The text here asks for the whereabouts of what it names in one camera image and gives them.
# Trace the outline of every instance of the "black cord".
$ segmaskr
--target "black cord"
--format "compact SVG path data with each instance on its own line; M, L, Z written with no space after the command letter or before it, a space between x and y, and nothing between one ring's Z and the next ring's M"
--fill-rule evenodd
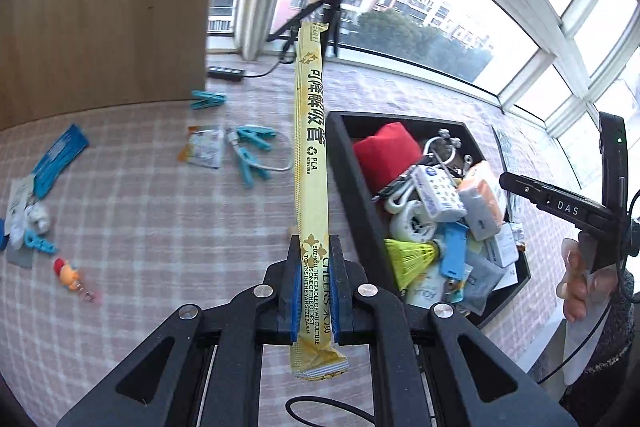
M245 74L242 77L243 78L261 78L263 76L267 76L270 73L273 73L273 71L275 70L275 68L277 68L279 65L281 65L282 62L280 60L278 60L274 65L273 68L271 68L269 71L267 71L266 73L261 73L261 74Z
M348 403L344 403L338 400L332 400L331 398L324 398L322 396L295 396L293 398L290 398L287 400L286 404L284 404L284 408L287 410L287 413L289 413L289 416L291 416L294 420L299 421L300 423L303 423L305 425L309 425L310 427L323 427L322 425L318 425L317 423L312 423L309 422L307 420L305 420L304 418L300 418L300 416L298 416L296 413L294 413L291 410L291 406L297 402L316 402L316 403L324 403L327 405L330 405L332 407L337 407L338 409L342 409L343 411L347 411L350 412L356 416L359 416L360 418L365 419L366 421L368 421L369 423L373 423L373 425L375 425L375 418L372 414L369 414L366 411L363 411L362 409L358 409L357 407L354 407L353 405L349 405Z
M635 193L634 197L631 199L631 204L629 205L629 219L628 219L628 227L627 227L627 230L628 230L627 237L628 237L629 247L630 248L632 247L631 213L633 212L634 205L636 204L636 201L638 201L639 197L640 197L640 190L638 190L638 192ZM618 254L618 259L616 259L616 273L617 273L617 276L618 276L618 289L620 290L620 294L626 300L631 302L631 304L640 304L640 299L635 299L633 295L629 295L626 292L625 280L624 280L624 271L625 271L625 267L626 267L626 256L624 255L623 248L622 248L622 242L623 242L622 234L620 234L620 236L621 237L618 238L618 251L619 251L619 254ZM610 308L611 308L611 302L609 301L609 304L607 305L605 310L602 312L602 315L598 319L598 322L593 327L593 329L589 332L587 337L582 341L582 343L580 343L580 346L578 346L574 350L574 352L572 352L572 354L570 354L569 357L566 360L564 360L564 362L562 362L558 367L556 367L551 373L546 375L545 378L540 380L538 382L538 384L546 382L549 378L551 378L558 371L560 371L569 362L569 360L571 360L578 353L578 351L580 351L585 346L585 344L588 342L588 340L593 336L593 333L595 333L596 330L598 329L598 326L604 320L604 317L605 317L605 315L607 315L607 312L610 310Z

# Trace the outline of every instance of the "black storage tray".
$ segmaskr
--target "black storage tray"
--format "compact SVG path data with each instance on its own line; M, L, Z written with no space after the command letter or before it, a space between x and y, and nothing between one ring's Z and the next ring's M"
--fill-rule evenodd
M392 122L401 122L418 142L424 142L436 136L438 130L444 127L449 129L451 136L457 136L462 140L462 147L459 149L461 156L470 154L474 163L483 160L484 156L462 122L366 112L331 111L327 115L327 154L358 252L358 259L370 283L399 296L400 291L383 241L388 237L387 227L371 202L373 194L367 187L360 164L353 152L355 139L373 136L383 125ZM487 325L529 281L529 265L523 253L516 261L516 272L517 284L492 292L481 317L476 314L468 316L473 324L479 328Z

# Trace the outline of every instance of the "silver screw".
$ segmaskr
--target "silver screw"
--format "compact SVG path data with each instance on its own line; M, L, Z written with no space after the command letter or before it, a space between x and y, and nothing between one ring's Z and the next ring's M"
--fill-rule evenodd
M445 302L440 302L433 307L433 312L441 319L448 319L453 315L453 308Z
M358 286L358 293L363 297L372 297L378 293L378 287L369 283L361 284Z
M256 297L260 297L264 299L265 297L270 296L273 293L273 288L268 284L258 284L254 288L254 295Z
M184 321L191 320L198 314L198 309L193 304L185 304L178 310L178 317Z

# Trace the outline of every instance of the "person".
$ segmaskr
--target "person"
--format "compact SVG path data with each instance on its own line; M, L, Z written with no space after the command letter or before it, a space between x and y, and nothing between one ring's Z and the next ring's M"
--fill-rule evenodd
M564 299L562 309L565 318L570 323L583 320L587 314L587 297L594 294L601 299L610 295L611 308L587 367L566 389L560 404L580 427L640 425L640 417L637 416L640 364L625 382L634 340L634 306L618 290L618 277L614 270L598 270L593 280L587 283L584 275L586 263L577 241L565 239L561 254L566 273L556 293ZM631 295L634 279L626 270L624 284ZM632 417L635 421L627 423L625 418Z

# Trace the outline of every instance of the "pink plaid tablecloth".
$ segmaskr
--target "pink plaid tablecloth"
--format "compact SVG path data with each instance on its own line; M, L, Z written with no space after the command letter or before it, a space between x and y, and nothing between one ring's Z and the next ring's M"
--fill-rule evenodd
M209 57L219 64L239 58ZM270 59L250 64L264 70ZM539 129L477 100L430 84L355 66L325 68L327 110L362 110L465 122L497 172L500 159L491 125L511 136L520 173L561 184L568 176L562 152ZM0 208L10 180L33 169L71 123L91 147L55 183L45 202L50 238L60 255L81 266L102 293L100 305L71 295L37 254L33 269L0 264L0 371L33 420L57 420L160 322L186 302L202 308L226 303L262 280L267 266L286 256L295 224L293 175L242 186L236 160L209 170L178 163L190 124L257 123L292 131L293 67L241 84L212 83L225 92L222 107L200 111L187 102L111 107L49 118L0 133ZM330 227L355 259L340 197L329 180ZM556 307L554 289L564 271L559 243L566 223L524 203L531 280L484 333L512 359L523 352ZM260 397L261 425L296 425L284 410L288 397L320 394L372 410L368 351L343 350L351 370L308 383L290 375L288 349L266 347ZM364 421L333 410L299 407L324 425Z

